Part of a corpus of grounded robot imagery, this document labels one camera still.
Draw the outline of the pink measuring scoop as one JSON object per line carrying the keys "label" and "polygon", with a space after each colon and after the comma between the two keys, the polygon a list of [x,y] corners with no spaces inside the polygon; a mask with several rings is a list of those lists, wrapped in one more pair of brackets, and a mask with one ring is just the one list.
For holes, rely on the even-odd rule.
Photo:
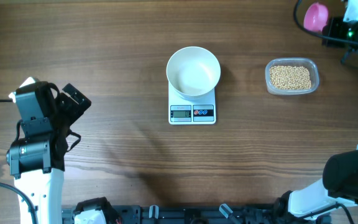
{"label": "pink measuring scoop", "polygon": [[303,27],[313,32],[322,32],[327,25],[329,11],[324,4],[313,3],[306,11]]}

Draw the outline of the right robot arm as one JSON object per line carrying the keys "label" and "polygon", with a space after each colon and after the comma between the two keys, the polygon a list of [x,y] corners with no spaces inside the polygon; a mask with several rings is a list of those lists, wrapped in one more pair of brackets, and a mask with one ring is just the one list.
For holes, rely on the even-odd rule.
{"label": "right robot arm", "polygon": [[[358,50],[358,1],[347,0],[341,22],[315,21],[296,25],[326,42],[339,42],[352,52]],[[322,179],[302,190],[287,192],[277,200],[275,213],[290,222],[315,220],[325,213],[358,206],[358,145],[354,151],[329,158]]]}

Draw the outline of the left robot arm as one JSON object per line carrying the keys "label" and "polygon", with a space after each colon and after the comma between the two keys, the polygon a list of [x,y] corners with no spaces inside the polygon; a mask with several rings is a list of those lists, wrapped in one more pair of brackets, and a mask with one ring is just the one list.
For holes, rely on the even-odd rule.
{"label": "left robot arm", "polygon": [[6,153],[18,191],[21,223],[62,223],[65,154],[79,142],[70,127],[91,106],[72,84],[62,90],[49,82],[28,78],[9,95],[21,119]]}

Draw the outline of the white digital kitchen scale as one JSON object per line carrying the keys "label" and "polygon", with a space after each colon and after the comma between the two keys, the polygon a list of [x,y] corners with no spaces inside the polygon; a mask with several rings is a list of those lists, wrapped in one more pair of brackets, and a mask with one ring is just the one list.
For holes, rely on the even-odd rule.
{"label": "white digital kitchen scale", "polygon": [[210,125],[216,123],[214,89],[197,98],[184,98],[168,85],[168,122],[171,125]]}

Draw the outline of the white bowl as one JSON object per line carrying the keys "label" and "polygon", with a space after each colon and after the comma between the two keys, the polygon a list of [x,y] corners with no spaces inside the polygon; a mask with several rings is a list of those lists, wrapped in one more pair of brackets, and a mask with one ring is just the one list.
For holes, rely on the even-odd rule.
{"label": "white bowl", "polygon": [[202,47],[184,47],[168,60],[166,76],[171,87],[184,98],[199,98],[214,88],[221,78],[216,56]]}

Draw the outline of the soybeans pile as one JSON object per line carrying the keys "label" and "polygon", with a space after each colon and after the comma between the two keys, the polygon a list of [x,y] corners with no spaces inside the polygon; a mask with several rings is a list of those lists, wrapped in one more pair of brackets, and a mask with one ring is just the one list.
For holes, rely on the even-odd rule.
{"label": "soybeans pile", "polygon": [[310,72],[305,67],[277,65],[269,69],[270,80],[281,90],[306,90],[311,88]]}

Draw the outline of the clear plastic container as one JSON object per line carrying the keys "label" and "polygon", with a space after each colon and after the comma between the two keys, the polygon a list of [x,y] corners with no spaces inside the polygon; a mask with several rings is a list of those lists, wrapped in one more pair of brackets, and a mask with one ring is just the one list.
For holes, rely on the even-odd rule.
{"label": "clear plastic container", "polygon": [[[310,72],[311,88],[306,90],[281,90],[275,88],[270,80],[269,69],[277,65],[287,65],[294,67],[305,67]],[[265,68],[265,80],[267,90],[273,95],[303,95],[314,92],[319,86],[319,74],[316,64],[308,58],[277,58],[270,61]]]}

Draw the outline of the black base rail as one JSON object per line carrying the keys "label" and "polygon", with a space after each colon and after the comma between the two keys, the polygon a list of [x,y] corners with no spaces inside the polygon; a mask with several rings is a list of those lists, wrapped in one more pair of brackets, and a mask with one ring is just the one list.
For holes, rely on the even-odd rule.
{"label": "black base rail", "polygon": [[107,198],[80,202],[62,210],[62,223],[331,223],[330,214],[298,219],[284,210],[284,200],[274,204],[250,204],[243,207],[159,207],[151,205],[115,205]]}

